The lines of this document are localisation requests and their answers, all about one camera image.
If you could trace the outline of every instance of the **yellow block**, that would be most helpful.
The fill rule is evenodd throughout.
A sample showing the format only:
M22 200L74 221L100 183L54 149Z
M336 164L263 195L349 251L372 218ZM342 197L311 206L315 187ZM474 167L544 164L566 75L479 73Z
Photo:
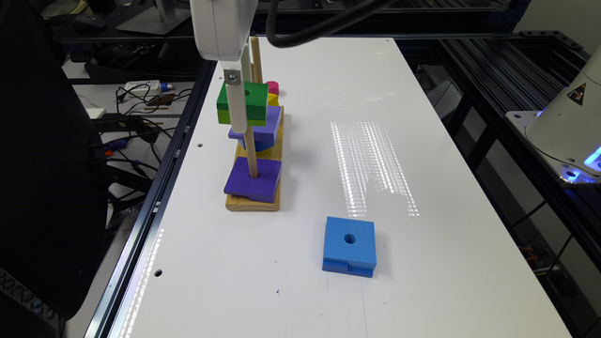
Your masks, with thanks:
M278 101L278 96L275 94L269 93L269 98L267 100L267 105L270 106L279 106L280 102Z

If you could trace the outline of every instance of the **block hole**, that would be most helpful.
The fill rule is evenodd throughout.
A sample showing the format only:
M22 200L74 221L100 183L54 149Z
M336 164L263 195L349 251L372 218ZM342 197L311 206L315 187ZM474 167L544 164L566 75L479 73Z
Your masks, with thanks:
M356 241L357 241L357 239L353 235L351 235L351 234L346 234L345 235L345 242L346 243L353 244Z

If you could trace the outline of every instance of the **pink block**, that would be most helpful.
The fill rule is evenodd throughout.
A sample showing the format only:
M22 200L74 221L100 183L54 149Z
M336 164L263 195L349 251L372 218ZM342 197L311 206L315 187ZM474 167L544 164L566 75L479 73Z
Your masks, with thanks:
M267 81L265 82L265 85L270 86L269 92L271 94L280 95L280 84L276 83L275 81Z

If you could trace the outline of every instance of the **wooden peg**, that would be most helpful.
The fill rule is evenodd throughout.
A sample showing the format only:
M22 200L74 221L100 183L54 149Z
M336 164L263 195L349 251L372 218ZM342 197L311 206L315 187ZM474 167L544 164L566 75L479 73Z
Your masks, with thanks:
M263 70L261 68L261 50L259 49L259 38L251 38L253 47L253 81L257 84L263 84Z
M248 159L248 172L251 178L259 177L259 171L256 167L256 151L254 150L253 127L248 126L244 132L244 144L246 145L246 158Z

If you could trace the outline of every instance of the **wooden base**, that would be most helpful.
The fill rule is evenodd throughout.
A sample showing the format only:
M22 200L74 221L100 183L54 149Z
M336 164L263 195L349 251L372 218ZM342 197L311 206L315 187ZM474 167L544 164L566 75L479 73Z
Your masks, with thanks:
M282 107L282 120L280 121L280 128L278 130L278 140L275 142L275 146L264 152L257 153L258 159L265 160L282 160L282 142L284 140L284 107ZM246 150L241 145L236 148L236 157L246 157ZM280 184L275 192L275 200L273 203L262 203L250 201L248 197L227 195L225 198L225 207L230 211L277 211L280 209L280 190L282 188L282 177L280 177Z

